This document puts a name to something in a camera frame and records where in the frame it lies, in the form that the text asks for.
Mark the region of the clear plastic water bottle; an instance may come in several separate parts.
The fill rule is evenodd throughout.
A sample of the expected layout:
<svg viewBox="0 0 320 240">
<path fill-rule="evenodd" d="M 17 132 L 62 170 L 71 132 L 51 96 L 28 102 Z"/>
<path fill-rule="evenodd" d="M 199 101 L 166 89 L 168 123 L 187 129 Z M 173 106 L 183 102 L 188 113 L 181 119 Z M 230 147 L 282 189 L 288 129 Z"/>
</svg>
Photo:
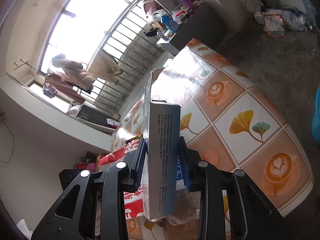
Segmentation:
<svg viewBox="0 0 320 240">
<path fill-rule="evenodd" d="M 190 193 L 185 187 L 180 160 L 178 160 L 174 211 L 167 220 L 171 225 L 178 226 L 199 219 L 199 215 L 200 194 Z"/>
</svg>

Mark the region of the red shopping bag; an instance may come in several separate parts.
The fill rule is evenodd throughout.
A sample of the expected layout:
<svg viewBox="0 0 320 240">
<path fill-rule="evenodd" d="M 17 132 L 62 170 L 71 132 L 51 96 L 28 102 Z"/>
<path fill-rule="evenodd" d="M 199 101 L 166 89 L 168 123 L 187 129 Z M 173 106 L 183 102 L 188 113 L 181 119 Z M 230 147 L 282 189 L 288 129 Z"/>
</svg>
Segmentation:
<svg viewBox="0 0 320 240">
<path fill-rule="evenodd" d="M 106 165 L 110 162 L 109 158 L 113 158 L 113 154 L 94 155 L 87 152 L 84 157 L 80 157 L 77 164 L 73 166 L 74 169 L 89 170 L 92 173 L 99 171 L 99 166 Z"/>
</svg>

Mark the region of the beige hanging cloth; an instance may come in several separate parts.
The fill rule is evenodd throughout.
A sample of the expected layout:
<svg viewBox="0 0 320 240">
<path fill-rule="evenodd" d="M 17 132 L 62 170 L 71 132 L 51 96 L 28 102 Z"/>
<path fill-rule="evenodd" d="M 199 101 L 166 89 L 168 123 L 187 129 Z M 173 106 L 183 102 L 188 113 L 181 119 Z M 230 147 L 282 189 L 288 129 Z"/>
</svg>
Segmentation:
<svg viewBox="0 0 320 240">
<path fill-rule="evenodd" d="M 108 55 L 108 53 L 99 50 L 95 55 L 88 72 L 102 80 L 117 85 L 119 81 L 116 76 L 120 75 L 122 70 L 113 57 Z"/>
</svg>

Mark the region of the pink hanging garment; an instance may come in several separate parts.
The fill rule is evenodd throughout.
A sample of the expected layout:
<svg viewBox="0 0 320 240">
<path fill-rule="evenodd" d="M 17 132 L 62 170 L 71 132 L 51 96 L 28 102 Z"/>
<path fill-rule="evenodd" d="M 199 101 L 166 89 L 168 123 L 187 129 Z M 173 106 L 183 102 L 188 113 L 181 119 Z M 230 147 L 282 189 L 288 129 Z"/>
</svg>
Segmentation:
<svg viewBox="0 0 320 240">
<path fill-rule="evenodd" d="M 71 98 L 80 105 L 84 104 L 85 99 L 73 89 L 76 84 L 64 73 L 51 72 L 46 75 L 46 81 L 55 87 L 60 93 Z"/>
</svg>

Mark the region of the blue plastic trash basket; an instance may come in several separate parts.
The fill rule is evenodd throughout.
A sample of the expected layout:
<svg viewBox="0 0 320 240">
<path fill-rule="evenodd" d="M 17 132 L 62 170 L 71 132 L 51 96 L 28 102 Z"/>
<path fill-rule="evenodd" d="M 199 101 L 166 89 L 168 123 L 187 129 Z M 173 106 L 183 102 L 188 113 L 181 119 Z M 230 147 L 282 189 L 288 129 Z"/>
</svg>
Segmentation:
<svg viewBox="0 0 320 240">
<path fill-rule="evenodd" d="M 320 87 L 317 89 L 315 98 L 315 111 L 313 120 L 311 123 L 311 133 L 313 140 L 319 146 L 320 145 Z"/>
</svg>

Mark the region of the white plastic bag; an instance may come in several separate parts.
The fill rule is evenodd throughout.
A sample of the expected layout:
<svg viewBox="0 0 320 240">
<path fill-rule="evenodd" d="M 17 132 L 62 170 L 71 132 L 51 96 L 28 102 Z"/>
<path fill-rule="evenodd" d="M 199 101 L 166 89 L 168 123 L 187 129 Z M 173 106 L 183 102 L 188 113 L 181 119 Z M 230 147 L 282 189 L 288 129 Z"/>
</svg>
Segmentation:
<svg viewBox="0 0 320 240">
<path fill-rule="evenodd" d="M 252 15 L 254 15 L 257 11 L 259 11 L 262 6 L 264 6 L 261 0 L 241 0 L 241 1 L 245 10 Z"/>
</svg>

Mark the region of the grey cabinet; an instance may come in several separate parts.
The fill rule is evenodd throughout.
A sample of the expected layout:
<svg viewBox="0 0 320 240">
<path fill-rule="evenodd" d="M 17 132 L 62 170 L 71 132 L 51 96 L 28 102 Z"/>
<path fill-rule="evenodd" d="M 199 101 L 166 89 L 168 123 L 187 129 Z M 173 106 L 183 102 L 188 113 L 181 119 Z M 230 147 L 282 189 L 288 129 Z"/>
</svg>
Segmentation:
<svg viewBox="0 0 320 240">
<path fill-rule="evenodd" d="M 227 27 L 214 10 L 203 4 L 168 40 L 159 39 L 157 45 L 176 56 L 192 39 L 215 49 L 227 34 Z"/>
</svg>

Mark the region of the blue detergent bottle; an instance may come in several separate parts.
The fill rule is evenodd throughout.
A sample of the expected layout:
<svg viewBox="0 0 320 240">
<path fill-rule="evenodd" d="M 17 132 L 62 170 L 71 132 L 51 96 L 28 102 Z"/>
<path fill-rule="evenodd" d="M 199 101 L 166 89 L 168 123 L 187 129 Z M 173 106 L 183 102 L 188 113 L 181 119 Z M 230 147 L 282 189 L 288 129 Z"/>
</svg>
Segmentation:
<svg viewBox="0 0 320 240">
<path fill-rule="evenodd" d="M 168 15 L 161 16 L 161 23 L 163 23 L 173 33 L 178 32 L 180 29 L 180 25 Z"/>
</svg>

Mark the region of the metal balcony railing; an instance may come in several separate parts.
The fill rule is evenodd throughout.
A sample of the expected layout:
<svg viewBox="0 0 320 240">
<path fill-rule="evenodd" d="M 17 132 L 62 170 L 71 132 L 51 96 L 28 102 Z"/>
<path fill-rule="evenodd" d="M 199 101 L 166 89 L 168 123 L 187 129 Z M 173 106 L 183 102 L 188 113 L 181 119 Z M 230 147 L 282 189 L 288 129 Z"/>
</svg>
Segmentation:
<svg viewBox="0 0 320 240">
<path fill-rule="evenodd" d="M 160 37 L 149 34 L 153 27 L 147 23 L 143 1 L 127 3 L 99 47 L 100 52 L 118 64 L 121 70 L 116 76 L 118 83 L 114 85 L 98 78 L 89 94 L 78 90 L 89 106 L 97 107 L 116 119 L 121 117 L 120 110 L 130 93 L 164 51 L 157 44 Z"/>
</svg>

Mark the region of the purple cup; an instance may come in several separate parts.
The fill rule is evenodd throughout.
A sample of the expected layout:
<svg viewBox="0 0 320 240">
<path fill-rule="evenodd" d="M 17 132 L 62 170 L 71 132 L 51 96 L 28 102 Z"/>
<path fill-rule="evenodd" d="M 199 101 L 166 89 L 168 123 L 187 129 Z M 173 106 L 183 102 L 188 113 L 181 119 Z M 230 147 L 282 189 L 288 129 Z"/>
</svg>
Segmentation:
<svg viewBox="0 0 320 240">
<path fill-rule="evenodd" d="M 193 10 L 196 7 L 196 3 L 192 0 L 181 0 L 182 4 Z"/>
</svg>

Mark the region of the red white snack bag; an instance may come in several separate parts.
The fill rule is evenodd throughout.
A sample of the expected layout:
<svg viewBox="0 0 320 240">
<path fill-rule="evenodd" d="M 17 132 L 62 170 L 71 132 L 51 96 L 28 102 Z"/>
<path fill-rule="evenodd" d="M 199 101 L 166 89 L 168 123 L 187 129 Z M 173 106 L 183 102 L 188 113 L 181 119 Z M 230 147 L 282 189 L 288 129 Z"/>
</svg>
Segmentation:
<svg viewBox="0 0 320 240">
<path fill-rule="evenodd" d="M 136 139 L 98 162 L 104 173 L 101 192 L 102 210 L 125 220 L 143 215 L 142 173 L 146 156 L 146 142 Z"/>
</svg>

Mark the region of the blue white cardboard box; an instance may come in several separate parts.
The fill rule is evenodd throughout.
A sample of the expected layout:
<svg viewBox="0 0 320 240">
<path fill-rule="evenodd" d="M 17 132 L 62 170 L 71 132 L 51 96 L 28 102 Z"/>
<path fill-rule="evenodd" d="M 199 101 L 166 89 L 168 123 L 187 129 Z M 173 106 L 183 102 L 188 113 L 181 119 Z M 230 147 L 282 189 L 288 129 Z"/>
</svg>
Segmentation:
<svg viewBox="0 0 320 240">
<path fill-rule="evenodd" d="M 168 76 L 158 68 L 150 73 L 143 101 L 146 156 L 142 174 L 144 216 L 156 222 L 173 213 L 180 140 L 180 105 L 169 103 Z"/>
</svg>

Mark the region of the pile of plastic packages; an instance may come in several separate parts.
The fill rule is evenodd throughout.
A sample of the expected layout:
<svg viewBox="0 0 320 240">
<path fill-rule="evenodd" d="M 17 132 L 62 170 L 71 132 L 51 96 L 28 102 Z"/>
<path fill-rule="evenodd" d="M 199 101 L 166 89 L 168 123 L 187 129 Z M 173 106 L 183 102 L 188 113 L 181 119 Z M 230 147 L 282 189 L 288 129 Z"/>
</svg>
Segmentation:
<svg viewBox="0 0 320 240">
<path fill-rule="evenodd" d="M 287 31 L 317 32 L 316 23 L 312 22 L 306 13 L 287 5 L 280 9 L 262 6 L 253 17 L 257 23 L 263 25 L 266 35 L 272 38 L 281 38 Z"/>
</svg>

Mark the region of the beige hanging jacket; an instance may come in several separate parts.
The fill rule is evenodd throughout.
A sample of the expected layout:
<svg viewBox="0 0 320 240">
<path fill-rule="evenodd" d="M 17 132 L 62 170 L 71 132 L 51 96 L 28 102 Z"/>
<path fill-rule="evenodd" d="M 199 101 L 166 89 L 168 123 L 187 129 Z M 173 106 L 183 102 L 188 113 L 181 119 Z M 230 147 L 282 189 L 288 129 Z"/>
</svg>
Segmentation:
<svg viewBox="0 0 320 240">
<path fill-rule="evenodd" d="M 56 68 L 61 68 L 83 90 L 89 91 L 93 89 L 93 83 L 97 78 L 85 70 L 82 63 L 67 59 L 65 54 L 59 54 L 52 58 L 52 65 Z"/>
</svg>

